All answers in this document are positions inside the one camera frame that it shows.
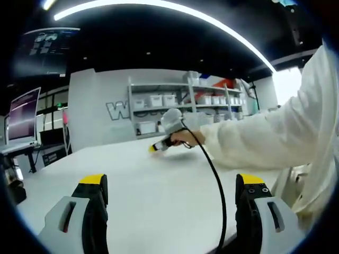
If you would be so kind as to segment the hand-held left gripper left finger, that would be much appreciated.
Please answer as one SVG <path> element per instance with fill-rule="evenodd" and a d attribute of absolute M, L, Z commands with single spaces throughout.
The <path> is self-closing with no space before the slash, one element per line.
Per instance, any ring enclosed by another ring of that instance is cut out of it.
<path fill-rule="evenodd" d="M 107 205 L 107 175 L 84 177 L 46 214 L 40 242 L 49 253 L 108 253 Z"/>

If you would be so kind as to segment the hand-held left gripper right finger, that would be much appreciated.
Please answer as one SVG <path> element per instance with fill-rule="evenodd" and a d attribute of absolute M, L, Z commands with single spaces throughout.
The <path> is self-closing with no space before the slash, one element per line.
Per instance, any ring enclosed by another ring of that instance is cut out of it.
<path fill-rule="evenodd" d="M 238 174 L 235 204 L 240 253 L 291 253 L 303 240 L 295 213 L 261 178 Z"/>

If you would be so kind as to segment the person's right hand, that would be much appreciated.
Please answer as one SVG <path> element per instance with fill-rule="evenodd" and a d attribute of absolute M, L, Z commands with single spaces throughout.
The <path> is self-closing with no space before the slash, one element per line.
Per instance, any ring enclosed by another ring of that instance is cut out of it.
<path fill-rule="evenodd" d="M 199 144 L 205 144 L 205 137 L 201 131 L 192 131 L 189 130 L 182 130 L 179 132 L 175 132 L 171 135 L 171 141 L 174 142 L 175 146 L 179 146 L 184 142 L 188 145 L 195 147 Z"/>

